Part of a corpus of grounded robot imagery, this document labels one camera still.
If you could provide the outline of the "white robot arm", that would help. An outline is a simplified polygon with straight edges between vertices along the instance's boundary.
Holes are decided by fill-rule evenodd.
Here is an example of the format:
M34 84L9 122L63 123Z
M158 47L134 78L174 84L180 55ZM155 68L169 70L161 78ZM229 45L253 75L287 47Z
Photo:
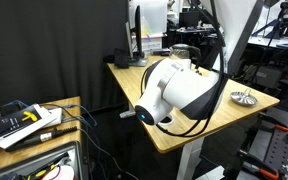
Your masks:
M174 108L197 122L211 119L263 7L263 0L200 2L201 13L212 23L217 34L214 64L207 76L170 58L152 64L145 91L134 106L138 119L148 125L158 124Z

